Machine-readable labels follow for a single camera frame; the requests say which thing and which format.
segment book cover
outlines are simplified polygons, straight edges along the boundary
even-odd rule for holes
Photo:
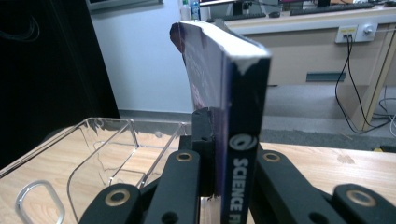
[[[204,21],[177,22],[170,37],[186,65],[194,109],[212,110],[221,223],[245,223],[271,54]]]

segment floor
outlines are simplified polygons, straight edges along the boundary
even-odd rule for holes
[[[396,87],[387,88],[387,107],[390,114],[396,113]],[[378,106],[377,113],[384,114]],[[122,118],[143,118],[156,120],[189,120],[189,114],[120,111]],[[374,120],[378,125],[384,120]],[[289,85],[268,87],[264,120],[266,130],[302,131],[305,133],[341,134],[394,138],[389,124],[368,133],[353,133],[334,97],[334,85]]]

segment book spine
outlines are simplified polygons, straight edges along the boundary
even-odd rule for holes
[[[221,223],[246,223],[262,128],[269,59],[241,74],[231,63],[230,110]]]

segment desk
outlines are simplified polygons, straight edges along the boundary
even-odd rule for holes
[[[21,223],[15,213],[16,197],[24,186],[37,179],[46,179],[55,188],[64,203],[64,223],[76,222],[67,198],[66,185],[75,168],[87,159],[87,155],[92,153],[89,148],[88,151],[85,150],[89,141],[80,138],[82,135],[87,136],[87,134],[92,133],[84,130],[69,132],[68,136],[70,137],[64,138],[61,144],[53,141],[59,137],[59,134],[54,136],[42,146],[32,150],[31,153],[33,154],[39,152],[35,157],[0,179],[0,223]],[[101,133],[101,135],[103,134],[113,136],[113,139],[117,139],[118,142],[125,136],[120,135],[120,138],[118,138],[114,135],[114,131],[106,130]],[[163,146],[164,141],[169,140],[167,137],[168,135],[164,131],[162,131],[161,136],[159,133],[139,133],[137,138],[140,143],[145,146],[150,143],[152,147],[139,148],[125,166],[134,166],[134,170],[138,169],[146,172],[161,151],[160,147],[155,146]],[[175,147],[177,146],[173,146],[172,143],[169,145],[171,151],[175,150]],[[328,193],[332,193],[332,189],[336,185],[355,183],[374,190],[396,204],[396,154],[268,143],[262,143],[262,147],[285,154],[313,186]],[[90,183],[87,182],[82,187],[87,188],[89,185]],[[92,189],[88,189],[87,194],[90,194],[92,190],[97,189],[92,186]],[[44,196],[46,195],[45,191],[33,192],[32,194],[31,199],[26,200],[24,207],[29,214],[36,214],[32,217],[34,222],[54,223],[58,215],[56,214],[56,208],[51,204],[50,197]]]
[[[355,43],[350,58],[352,76],[369,121],[385,81],[389,85],[396,84],[396,7],[293,17],[289,12],[282,12],[278,19],[226,23],[233,31],[264,44],[273,52],[270,85],[319,84],[306,82],[308,72],[340,74],[347,58],[347,44],[334,43],[338,27],[378,23],[375,40]],[[354,124],[367,129],[351,79],[347,77],[338,90],[340,101]]]

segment wooden table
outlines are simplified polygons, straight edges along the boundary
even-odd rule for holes
[[[21,223],[15,212],[16,197],[23,187],[38,179],[48,180],[55,188],[64,204],[64,223],[76,223],[66,186],[76,167],[92,154],[92,151],[85,150],[87,143],[80,137],[81,134],[78,132],[70,133],[68,138],[61,141],[61,144],[50,146],[50,149],[41,152],[0,179],[0,223]],[[166,134],[140,133],[138,138],[151,142],[152,146],[136,150],[132,158],[124,165],[130,168],[124,170],[137,170],[145,173],[161,152],[161,148],[157,146],[163,145],[167,137]],[[332,194],[336,185],[355,183],[374,190],[396,205],[396,154],[268,143],[262,143],[262,147],[285,154],[314,187],[325,192]],[[170,151],[174,150],[172,144],[169,148]],[[92,171],[83,178],[89,179],[96,173]],[[138,175],[135,177],[137,181],[140,180]],[[136,179],[132,178],[128,181],[135,182]],[[86,188],[87,194],[96,194],[89,188],[90,184],[84,184],[83,181],[81,186],[82,190]],[[55,223],[59,216],[58,209],[49,194],[41,187],[35,189],[25,199],[23,206],[34,223]]]

